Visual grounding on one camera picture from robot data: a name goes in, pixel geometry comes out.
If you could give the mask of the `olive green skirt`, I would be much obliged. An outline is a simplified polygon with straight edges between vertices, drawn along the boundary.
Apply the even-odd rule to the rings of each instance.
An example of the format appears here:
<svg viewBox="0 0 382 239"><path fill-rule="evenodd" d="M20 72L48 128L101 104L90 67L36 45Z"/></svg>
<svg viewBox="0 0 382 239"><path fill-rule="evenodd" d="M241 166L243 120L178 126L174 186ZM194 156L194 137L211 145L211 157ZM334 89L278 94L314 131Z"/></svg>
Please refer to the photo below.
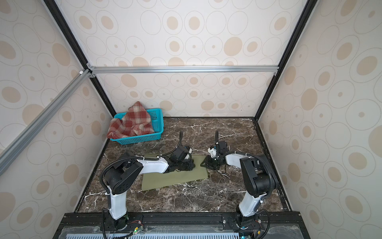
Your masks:
<svg viewBox="0 0 382 239"><path fill-rule="evenodd" d="M206 168L201 167L205 156L193 155L193 160L196 167L192 171L174 171L170 173L148 173L143 175L142 191L151 189L163 188L176 184L183 184L187 182L202 180L208 178L208 171Z"/></svg>

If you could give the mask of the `red plaid skirt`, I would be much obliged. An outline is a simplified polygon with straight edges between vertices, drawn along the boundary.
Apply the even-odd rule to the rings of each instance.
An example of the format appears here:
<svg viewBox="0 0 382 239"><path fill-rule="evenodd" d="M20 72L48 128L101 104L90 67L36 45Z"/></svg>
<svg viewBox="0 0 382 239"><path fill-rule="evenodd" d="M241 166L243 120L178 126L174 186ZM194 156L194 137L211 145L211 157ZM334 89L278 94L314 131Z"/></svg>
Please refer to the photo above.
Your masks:
<svg viewBox="0 0 382 239"><path fill-rule="evenodd" d="M137 101L122 117L113 118L109 124L106 137L120 139L154 133L150 114L144 106Z"/></svg>

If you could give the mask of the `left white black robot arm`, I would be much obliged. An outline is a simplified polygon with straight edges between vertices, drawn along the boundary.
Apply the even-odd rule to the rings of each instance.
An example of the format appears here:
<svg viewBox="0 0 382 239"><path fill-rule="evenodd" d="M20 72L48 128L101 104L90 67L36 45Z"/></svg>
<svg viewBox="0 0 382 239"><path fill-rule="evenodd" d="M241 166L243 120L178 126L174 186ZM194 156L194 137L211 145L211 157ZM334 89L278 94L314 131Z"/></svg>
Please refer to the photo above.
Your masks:
<svg viewBox="0 0 382 239"><path fill-rule="evenodd" d="M116 222L127 215L127 190L142 174L191 171L196 165L192 159L193 150L179 145L169 153L156 157L123 154L117 161L106 166L100 173L99 182L107 196L107 211Z"/></svg>

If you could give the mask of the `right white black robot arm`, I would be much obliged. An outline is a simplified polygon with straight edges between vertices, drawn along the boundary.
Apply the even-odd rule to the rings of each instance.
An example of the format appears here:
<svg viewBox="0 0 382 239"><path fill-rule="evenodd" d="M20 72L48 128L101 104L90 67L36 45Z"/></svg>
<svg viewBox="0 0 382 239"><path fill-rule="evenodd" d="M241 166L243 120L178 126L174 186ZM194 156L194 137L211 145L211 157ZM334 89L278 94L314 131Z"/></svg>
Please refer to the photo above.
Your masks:
<svg viewBox="0 0 382 239"><path fill-rule="evenodd" d="M254 216L264 200L279 186L276 173L263 154L230 151L224 141L216 142L208 153L201 167L220 170L221 166L229 165L241 169L246 193L238 208L243 217Z"/></svg>

